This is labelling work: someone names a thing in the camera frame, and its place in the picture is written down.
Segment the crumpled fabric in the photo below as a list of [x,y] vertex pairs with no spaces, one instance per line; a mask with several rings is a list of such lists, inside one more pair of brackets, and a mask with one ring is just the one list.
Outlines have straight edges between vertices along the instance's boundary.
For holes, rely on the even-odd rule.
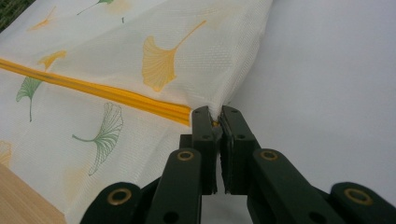
[[216,119],[254,62],[271,4],[35,1],[0,34],[0,162],[68,223],[110,184],[146,186],[191,127],[50,75],[190,110],[208,105]]

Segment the wooden surface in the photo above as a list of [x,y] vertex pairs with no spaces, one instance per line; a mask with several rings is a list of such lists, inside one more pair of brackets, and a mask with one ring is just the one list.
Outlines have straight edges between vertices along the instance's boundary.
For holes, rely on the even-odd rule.
[[0,164],[0,223],[65,223],[64,214]]

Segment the green ginkgo leaf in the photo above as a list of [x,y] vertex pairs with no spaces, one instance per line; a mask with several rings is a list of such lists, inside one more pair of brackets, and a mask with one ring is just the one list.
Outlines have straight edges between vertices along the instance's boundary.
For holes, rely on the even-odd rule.
[[75,135],[72,137],[82,142],[94,142],[97,146],[96,159],[88,175],[93,175],[107,156],[113,151],[119,140],[123,126],[121,107],[111,103],[105,104],[105,115],[99,133],[92,140],[81,139]]
[[17,94],[17,102],[24,96],[29,97],[30,99],[30,121],[32,122],[32,99],[33,95],[35,94],[35,90],[37,90],[38,86],[41,84],[42,81],[26,77],[21,85],[21,89],[18,91]]
[[77,15],[81,14],[81,13],[82,13],[83,11],[85,11],[85,10],[90,9],[91,7],[94,7],[94,6],[98,5],[99,3],[107,3],[107,4],[110,4],[110,3],[112,3],[112,2],[114,2],[114,0],[99,0],[99,2],[93,4],[93,5],[90,6],[90,7],[85,8],[84,10],[80,11]]

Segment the white fabric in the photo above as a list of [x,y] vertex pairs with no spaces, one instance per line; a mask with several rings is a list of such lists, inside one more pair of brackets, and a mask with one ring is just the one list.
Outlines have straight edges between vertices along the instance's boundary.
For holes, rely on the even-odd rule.
[[[191,108],[209,105],[215,117],[253,63],[272,3],[108,2],[78,15],[95,2],[37,0],[0,34],[0,58]],[[181,43],[175,50],[176,77],[160,90],[142,76],[151,35],[159,49]],[[48,68],[38,63],[60,50],[62,57]],[[12,145],[9,167],[69,223],[78,223],[106,186],[127,181],[144,187],[161,175],[179,135],[191,132],[172,120],[45,82],[31,102],[27,96],[17,102],[25,77],[0,69],[0,80],[0,141]],[[94,166],[100,141],[83,139],[94,140],[107,122],[114,125],[115,145]]]
[[356,182],[396,206],[395,15],[395,1],[274,1],[231,106],[313,186]]

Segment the black plastic bracket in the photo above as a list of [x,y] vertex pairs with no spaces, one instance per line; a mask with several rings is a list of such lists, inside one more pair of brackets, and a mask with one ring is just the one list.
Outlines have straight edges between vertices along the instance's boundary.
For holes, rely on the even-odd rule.
[[225,191],[247,195],[250,186],[248,159],[260,145],[239,110],[224,106],[219,122],[223,129],[220,158]]
[[192,148],[172,152],[146,223],[200,223],[201,190],[201,153]]
[[250,168],[276,218],[273,223],[345,223],[280,152],[256,150]]
[[81,224],[132,223],[141,196],[140,188],[134,184],[120,182],[110,185],[91,203]]
[[218,191],[216,184],[216,159],[219,154],[219,139],[213,126],[209,108],[203,106],[191,113],[192,134],[180,136],[179,148],[192,147],[202,156],[202,194],[211,195]]
[[396,223],[396,208],[362,185],[346,182],[332,186],[329,202],[349,223]]

